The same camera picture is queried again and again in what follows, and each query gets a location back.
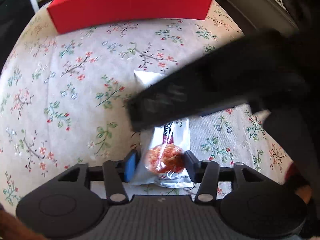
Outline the white noodle snack packet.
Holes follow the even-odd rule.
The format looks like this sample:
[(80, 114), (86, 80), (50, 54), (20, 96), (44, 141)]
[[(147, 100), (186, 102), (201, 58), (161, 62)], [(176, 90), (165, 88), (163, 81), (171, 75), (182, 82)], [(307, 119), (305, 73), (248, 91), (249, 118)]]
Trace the white noodle snack packet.
[(141, 131), (140, 145), (142, 156), (130, 184), (177, 189), (194, 185), (184, 165), (184, 153), (190, 150), (189, 119)]

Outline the floral cushion cover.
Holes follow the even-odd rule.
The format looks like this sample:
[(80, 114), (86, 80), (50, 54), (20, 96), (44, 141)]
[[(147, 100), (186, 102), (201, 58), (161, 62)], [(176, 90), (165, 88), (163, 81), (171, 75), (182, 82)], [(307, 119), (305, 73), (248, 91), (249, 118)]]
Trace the floral cushion cover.
[(204, 21), (128, 21), (65, 35), (42, 7), (1, 74), (1, 203), (14, 212), (69, 167), (99, 166), (139, 148), (125, 108), (134, 72), (168, 74), (241, 33), (217, 2)]

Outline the red cardboard box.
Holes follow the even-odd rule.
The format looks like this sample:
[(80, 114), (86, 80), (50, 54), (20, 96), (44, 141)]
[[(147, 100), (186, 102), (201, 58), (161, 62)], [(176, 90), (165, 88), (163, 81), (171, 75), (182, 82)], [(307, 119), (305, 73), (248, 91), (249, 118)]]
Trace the red cardboard box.
[(53, 0), (47, 10), (58, 33), (150, 18), (206, 18), (212, 0)]

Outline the black glossy side table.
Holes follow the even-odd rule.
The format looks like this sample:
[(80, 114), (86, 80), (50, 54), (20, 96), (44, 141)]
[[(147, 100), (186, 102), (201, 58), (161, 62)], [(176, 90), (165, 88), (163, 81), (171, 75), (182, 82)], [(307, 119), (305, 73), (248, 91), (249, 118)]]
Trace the black glossy side table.
[(23, 29), (38, 10), (37, 0), (1, 0), (1, 68)]

